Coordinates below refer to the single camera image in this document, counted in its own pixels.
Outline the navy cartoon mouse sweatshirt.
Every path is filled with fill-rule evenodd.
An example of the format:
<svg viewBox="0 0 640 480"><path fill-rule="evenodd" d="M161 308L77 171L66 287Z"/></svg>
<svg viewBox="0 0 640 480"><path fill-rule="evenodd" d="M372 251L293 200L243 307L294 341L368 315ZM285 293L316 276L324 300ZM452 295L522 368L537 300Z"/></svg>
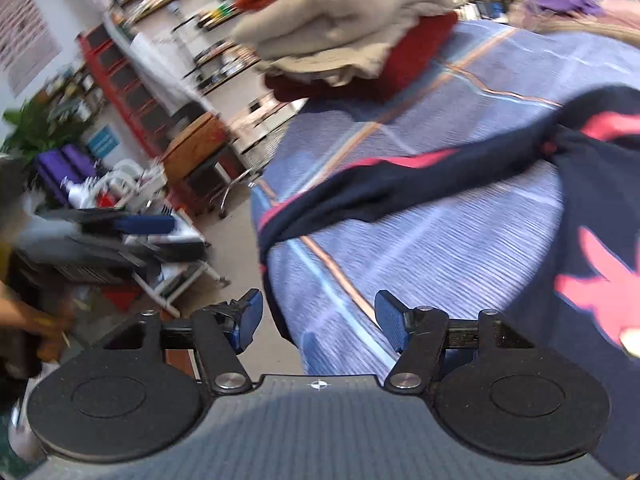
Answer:
<svg viewBox="0 0 640 480"><path fill-rule="evenodd" d="M385 375L382 289L453 316L497 309L608 390L597 454L639 468L639 93L500 102L473 125L424 106L335 168L321 106L292 123L255 210L276 317L311 374Z"/></svg>

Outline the purple rolled mats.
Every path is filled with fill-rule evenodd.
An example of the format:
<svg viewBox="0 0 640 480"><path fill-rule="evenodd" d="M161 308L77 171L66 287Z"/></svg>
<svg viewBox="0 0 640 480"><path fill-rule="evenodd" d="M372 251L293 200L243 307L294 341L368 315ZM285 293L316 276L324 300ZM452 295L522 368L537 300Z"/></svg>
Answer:
<svg viewBox="0 0 640 480"><path fill-rule="evenodd" d="M96 176L96 163L75 144L40 153L35 158L35 170L47 191L61 205L67 206L68 192L65 180L81 184Z"/></svg>

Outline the dark red folded garment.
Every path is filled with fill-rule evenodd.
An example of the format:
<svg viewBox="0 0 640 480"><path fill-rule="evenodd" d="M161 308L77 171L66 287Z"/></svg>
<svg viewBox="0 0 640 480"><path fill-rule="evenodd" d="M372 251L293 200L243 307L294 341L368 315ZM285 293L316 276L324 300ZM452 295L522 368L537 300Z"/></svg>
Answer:
<svg viewBox="0 0 640 480"><path fill-rule="evenodd" d="M458 22L456 12L432 18L420 18L416 27L390 51L380 76L376 79L354 78L346 86L331 87L316 80L310 84L287 76L265 76L265 86L280 102L299 99L357 99L385 102L409 87L424 71L431 59L448 40Z"/></svg>

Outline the wooden desk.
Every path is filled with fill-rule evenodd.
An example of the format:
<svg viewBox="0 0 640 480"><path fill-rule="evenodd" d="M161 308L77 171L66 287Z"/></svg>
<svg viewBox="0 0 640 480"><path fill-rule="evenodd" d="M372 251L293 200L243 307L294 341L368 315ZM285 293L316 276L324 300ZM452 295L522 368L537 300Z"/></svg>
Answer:
<svg viewBox="0 0 640 480"><path fill-rule="evenodd" d="M227 126L212 113L184 128L160 161L171 203L192 216L208 211L227 185L247 170L231 145Z"/></svg>

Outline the pink brown blanket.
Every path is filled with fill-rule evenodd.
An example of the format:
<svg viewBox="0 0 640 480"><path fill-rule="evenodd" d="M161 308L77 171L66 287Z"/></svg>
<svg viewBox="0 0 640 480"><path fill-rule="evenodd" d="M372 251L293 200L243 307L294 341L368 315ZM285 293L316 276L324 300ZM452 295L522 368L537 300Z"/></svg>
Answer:
<svg viewBox="0 0 640 480"><path fill-rule="evenodd" d="M551 11L528 10L526 0L518 0L510 6L508 23L537 34L554 32L589 32L612 38L638 48L639 3L637 0L600 0L602 16L584 14L560 15Z"/></svg>

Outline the blue checked bedspread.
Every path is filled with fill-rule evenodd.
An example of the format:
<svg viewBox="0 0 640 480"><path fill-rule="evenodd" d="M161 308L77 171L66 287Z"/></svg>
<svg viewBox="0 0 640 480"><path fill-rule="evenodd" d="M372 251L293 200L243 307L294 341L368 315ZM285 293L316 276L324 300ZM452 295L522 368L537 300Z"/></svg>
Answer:
<svg viewBox="0 0 640 480"><path fill-rule="evenodd" d="M310 100L252 193L252 218L360 160L411 156L525 126L573 96L639 82L639 51L588 34L539 35L462 22L420 77L390 101ZM385 376L397 356L375 324L389 290L454 318L506 306L533 276L561 213L558 174L517 177L277 244L273 296L311 375Z"/></svg>

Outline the green potted plant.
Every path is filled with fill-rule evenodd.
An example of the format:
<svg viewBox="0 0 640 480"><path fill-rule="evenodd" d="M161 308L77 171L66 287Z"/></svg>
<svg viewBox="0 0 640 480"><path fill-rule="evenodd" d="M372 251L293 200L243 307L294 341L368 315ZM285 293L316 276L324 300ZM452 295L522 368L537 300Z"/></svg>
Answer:
<svg viewBox="0 0 640 480"><path fill-rule="evenodd" d="M94 123L78 99L51 105L33 98L21 108L5 110L2 119L12 128L1 144L2 153L27 160L79 141Z"/></svg>

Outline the red shelving unit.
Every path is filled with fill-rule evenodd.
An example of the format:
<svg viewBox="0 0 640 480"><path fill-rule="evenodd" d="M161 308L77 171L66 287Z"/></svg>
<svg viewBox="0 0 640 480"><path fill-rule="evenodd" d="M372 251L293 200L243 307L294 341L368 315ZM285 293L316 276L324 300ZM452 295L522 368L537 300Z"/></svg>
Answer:
<svg viewBox="0 0 640 480"><path fill-rule="evenodd" d="M91 76L134 140L149 158L160 157L168 148L168 133L175 123L146 88L134 64L103 25L81 32L76 41Z"/></svg>

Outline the beige folded garment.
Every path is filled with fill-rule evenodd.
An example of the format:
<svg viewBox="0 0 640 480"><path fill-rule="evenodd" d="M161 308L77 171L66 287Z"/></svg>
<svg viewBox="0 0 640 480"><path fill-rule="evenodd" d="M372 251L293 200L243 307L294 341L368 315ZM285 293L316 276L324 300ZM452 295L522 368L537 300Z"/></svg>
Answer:
<svg viewBox="0 0 640 480"><path fill-rule="evenodd" d="M454 0L274 0L245 12L231 37L266 75L341 87L378 78L421 18L447 15Z"/></svg>

